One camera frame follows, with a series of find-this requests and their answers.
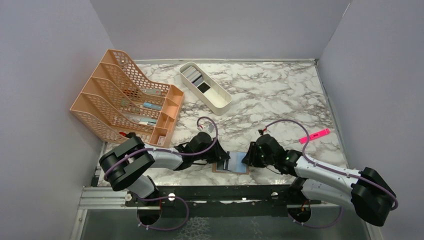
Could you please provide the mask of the brown leather card holder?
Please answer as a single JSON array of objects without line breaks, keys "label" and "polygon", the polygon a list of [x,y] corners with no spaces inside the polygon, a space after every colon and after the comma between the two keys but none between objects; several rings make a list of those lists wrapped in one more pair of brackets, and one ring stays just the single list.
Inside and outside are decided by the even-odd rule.
[{"label": "brown leather card holder", "polygon": [[237,174],[237,175],[247,175],[249,173],[249,167],[242,163],[243,157],[246,155],[246,152],[238,151],[229,151],[229,165],[228,169],[230,171],[216,171],[216,163],[213,164],[212,172],[213,173],[226,173],[226,174]]}]

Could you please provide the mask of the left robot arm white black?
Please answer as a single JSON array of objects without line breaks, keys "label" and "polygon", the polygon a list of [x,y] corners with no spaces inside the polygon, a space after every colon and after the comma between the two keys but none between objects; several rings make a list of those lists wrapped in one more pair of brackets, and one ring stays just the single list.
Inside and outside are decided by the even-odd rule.
[{"label": "left robot arm white black", "polygon": [[128,190],[135,193],[144,205],[157,200],[157,188],[144,173],[150,168],[172,171],[185,170],[196,161],[208,164],[226,161],[230,155],[216,137],[199,132],[189,142],[171,148],[154,147],[144,143],[133,132],[130,138],[99,159],[104,179],[114,191]]}]

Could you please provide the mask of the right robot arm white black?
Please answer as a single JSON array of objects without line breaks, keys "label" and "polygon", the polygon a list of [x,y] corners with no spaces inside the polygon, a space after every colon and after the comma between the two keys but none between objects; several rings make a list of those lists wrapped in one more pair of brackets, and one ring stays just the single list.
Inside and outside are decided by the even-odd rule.
[{"label": "right robot arm white black", "polygon": [[296,204],[306,199],[328,202],[354,210],[362,220],[377,227],[385,224],[398,205],[396,194],[375,169],[337,167],[301,151],[285,150],[269,134],[251,142],[242,162],[255,168],[273,166],[282,175],[294,176],[288,196]]}]

